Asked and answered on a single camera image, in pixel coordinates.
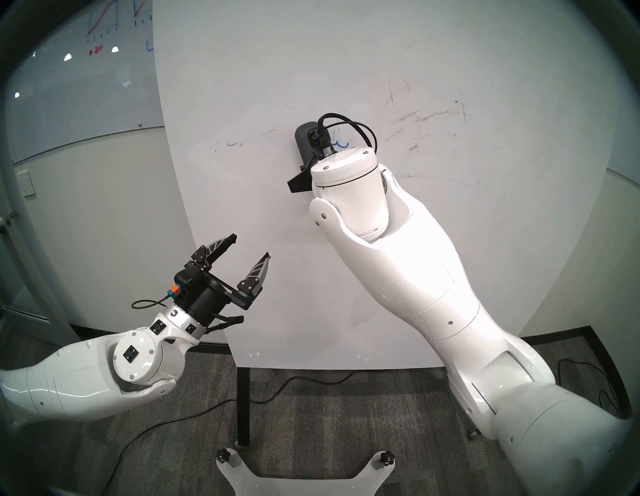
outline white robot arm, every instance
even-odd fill
[[[101,419],[173,391],[187,350],[207,332],[243,321],[219,312],[229,303],[248,309],[262,290],[268,253],[237,289],[209,273],[211,264],[235,241],[232,234],[201,246],[175,275],[176,284],[168,291],[173,303],[149,327],[71,344],[32,367],[0,371],[12,424]],[[215,319],[223,323],[209,327]],[[118,385],[123,381],[148,387],[124,392]]]
[[[454,396],[528,491],[580,492],[629,423],[556,386],[542,357],[493,321],[447,234],[373,149],[329,155],[310,172],[312,219],[371,296],[433,347]]]

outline black cable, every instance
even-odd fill
[[[614,404],[613,401],[611,401],[611,398],[609,397],[607,392],[603,389],[598,393],[598,402],[600,403],[600,407],[602,408],[602,402],[600,400],[600,394],[604,393],[605,396],[607,396],[607,399],[609,400],[609,402],[612,404],[613,408],[616,409],[615,415],[617,415],[620,412],[620,409],[618,408],[618,406],[620,405],[620,402],[618,401],[618,397],[616,396],[616,393],[613,390],[613,386],[611,385],[611,381],[609,380],[609,376],[606,374],[605,371],[603,371],[601,368],[596,367],[595,365],[593,365],[593,364],[591,364],[589,362],[576,362],[575,360],[571,360],[570,358],[562,358],[561,360],[558,361],[558,385],[559,386],[562,386],[562,375],[560,374],[560,364],[562,362],[571,362],[572,364],[576,364],[576,365],[588,365],[588,366],[596,369],[600,374],[602,374],[604,376],[604,378],[607,380],[607,384],[609,384],[609,390],[611,391],[611,395],[616,400],[616,403],[618,405]]]
[[[187,415],[186,417],[180,417],[179,419],[172,419],[172,420],[165,420],[164,422],[159,422],[157,424],[154,424],[153,426],[145,429],[144,431],[142,431],[140,434],[138,434],[136,437],[134,437],[131,441],[129,441],[129,443],[124,447],[124,449],[122,451],[120,451],[120,456],[118,457],[118,461],[116,461],[116,465],[115,467],[113,467],[113,472],[111,473],[111,476],[109,477],[109,480],[107,481],[104,489],[102,490],[102,492],[100,493],[100,496],[103,496],[106,492],[107,489],[109,488],[109,484],[111,484],[111,481],[113,480],[113,476],[115,476],[116,474],[116,470],[118,468],[118,465],[120,464],[120,460],[122,459],[122,455],[124,454],[124,452],[127,450],[127,448],[129,446],[131,446],[135,441],[137,441],[138,439],[140,439],[144,434],[148,433],[150,430],[155,429],[156,427],[160,427],[160,426],[164,426],[165,424],[172,424],[173,422],[180,422],[181,420],[188,420],[188,419],[192,419],[194,417],[199,417],[200,415],[204,415],[205,413],[209,413],[211,410],[215,410],[217,407],[222,406],[224,404],[227,403],[231,403],[232,401],[237,401],[236,398],[229,398],[226,399],[224,401],[221,401],[220,403],[215,404],[214,406],[200,412],[200,413],[194,413],[193,415]]]
[[[359,372],[386,372],[386,371],[385,370],[381,370],[381,371],[375,371],[375,370],[374,371],[363,371],[363,370],[353,371],[353,372],[350,372],[349,374],[347,374],[346,377],[340,379],[339,381],[335,381],[335,382],[325,382],[325,381],[321,381],[319,379],[313,379],[311,377],[293,376],[293,377],[290,377],[289,379],[287,379],[286,381],[284,381],[282,386],[280,386],[280,388],[269,399],[265,399],[265,400],[250,399],[249,403],[267,404],[267,403],[272,402],[276,398],[276,396],[282,392],[282,390],[287,386],[287,384],[289,384],[294,379],[302,379],[302,380],[305,380],[305,381],[310,381],[310,382],[314,382],[314,383],[317,383],[317,384],[322,384],[324,386],[334,386],[334,385],[337,385],[337,384],[342,384],[346,380],[350,379],[350,377],[352,377],[354,374],[357,374]],[[120,464],[120,460],[122,459],[122,455],[124,454],[124,452],[127,450],[127,448],[129,446],[131,446],[135,441],[140,439],[144,434],[146,434],[149,431],[155,429],[156,427],[164,426],[166,424],[173,424],[174,422],[180,422],[182,420],[194,419],[195,417],[199,417],[201,415],[204,415],[205,413],[209,413],[212,410],[215,410],[219,406],[222,406],[222,405],[227,404],[227,403],[231,403],[232,401],[237,401],[237,398],[229,398],[229,399],[226,399],[224,401],[221,401],[220,403],[216,403],[214,406],[211,406],[211,407],[207,408],[206,410],[203,410],[200,413],[194,413],[192,415],[187,415],[186,417],[180,417],[178,419],[165,420],[163,422],[158,422],[157,424],[154,424],[154,425],[148,427],[147,429],[145,429],[144,431],[142,431],[140,434],[138,434],[136,437],[134,437],[131,441],[129,441],[129,443],[122,449],[122,451],[120,451],[120,455],[118,457],[118,460],[116,461],[116,465],[113,467],[113,471],[112,471],[112,473],[111,473],[111,475],[109,477],[109,480],[107,480],[107,483],[104,486],[104,489],[102,490],[102,493],[100,493],[100,496],[104,496],[104,494],[106,493],[107,489],[109,488],[109,484],[111,484],[111,481],[113,480],[113,477],[116,474],[116,470],[118,469],[118,465]]]
[[[364,124],[360,124],[359,122],[354,122],[351,119],[349,119],[348,117],[345,117],[344,115],[336,114],[336,113],[332,113],[331,112],[331,113],[328,113],[328,114],[324,114],[320,119],[318,119],[318,129],[322,129],[324,127],[323,122],[324,122],[325,119],[328,119],[328,118],[342,119],[344,122],[346,122],[347,124],[351,125],[352,128],[354,128],[356,131],[358,131],[358,134],[362,136],[362,139],[367,144],[367,146],[371,147],[371,142],[369,141],[367,135],[364,134],[364,131],[361,128],[359,128],[359,125],[364,125]]]
[[[167,298],[169,298],[169,294],[167,294],[163,299],[161,300],[138,300],[138,301],[134,301],[133,303],[131,303],[131,308],[133,308],[134,310],[143,310],[144,308],[151,308],[154,307],[156,305],[162,305],[163,307],[166,307],[166,305],[164,303],[162,303],[162,301],[166,300]],[[137,307],[136,303],[143,303],[143,302],[149,302],[151,303],[151,305],[144,305],[142,307]]]
[[[236,316],[236,317],[224,317],[222,315],[213,314],[216,319],[220,319],[223,323],[218,324],[217,326],[207,327],[205,334],[209,334],[212,331],[218,331],[220,329],[226,329],[229,326],[234,326],[236,324],[242,324],[244,322],[244,316]]]
[[[311,162],[313,159],[317,159],[318,156],[316,155],[316,152],[314,151],[314,154],[311,156],[311,158],[307,161],[307,163],[305,164],[305,168],[302,169],[302,172],[304,172],[305,170],[307,170],[307,168],[311,167]]]
[[[600,392],[598,393],[598,403],[600,403],[600,407],[604,410],[604,407],[602,406],[602,399],[600,397],[600,395],[602,395],[602,393],[604,393],[604,396],[607,397],[607,399],[611,403],[611,406],[616,409],[616,413],[613,414],[614,417],[615,417],[617,414],[619,414],[620,410],[618,410],[618,407],[616,407],[616,405],[613,404],[613,401],[611,401],[611,398],[609,397],[609,395],[607,394],[607,392],[604,389],[601,389]]]
[[[378,152],[378,139],[376,138],[376,134],[371,130],[371,128],[368,125],[363,124],[362,122],[356,122],[354,120],[348,120],[348,121],[344,120],[342,122],[335,122],[334,124],[329,124],[328,126],[326,126],[326,128],[329,129],[330,127],[333,127],[333,126],[336,126],[336,125],[340,125],[340,124],[357,124],[357,125],[361,125],[365,129],[367,129],[371,133],[371,136],[373,136],[373,142],[375,143],[373,151],[375,153]],[[371,146],[371,142],[368,139],[365,140],[365,141],[367,142],[367,146],[370,147]]]

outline stand leg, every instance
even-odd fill
[[[251,369],[249,367],[237,368],[237,432],[236,447],[248,448],[251,443],[249,421],[249,393],[251,385]]]
[[[216,453],[216,465],[236,496],[374,496],[396,467],[391,452],[378,451],[352,479],[271,479],[256,476],[231,448]]]

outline white panel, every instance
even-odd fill
[[[4,97],[14,163],[86,138],[163,125],[152,0],[93,3],[24,60]]]
[[[273,256],[245,324],[226,332],[238,366],[440,365],[324,240],[312,193],[289,192],[299,125],[325,112],[370,125],[380,161],[514,334],[573,250],[609,160],[620,70],[568,1],[157,0],[154,38],[196,242],[238,235],[214,266],[228,282]]]
[[[31,182],[31,176],[29,175],[28,170],[19,172],[15,175],[15,178],[18,180],[18,188],[20,188],[22,196],[31,196],[36,194],[33,189],[33,183]]]
[[[230,448],[227,453],[228,461],[220,463],[216,457],[216,465],[233,487],[236,496],[374,496],[396,467],[394,462],[385,466],[380,460],[385,452],[378,451],[351,479],[275,479],[256,476],[236,450]]]

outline red writing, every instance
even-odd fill
[[[98,53],[100,53],[102,50],[102,45],[98,45],[96,47],[93,48],[93,50],[89,50],[89,57],[91,55],[97,55]]]

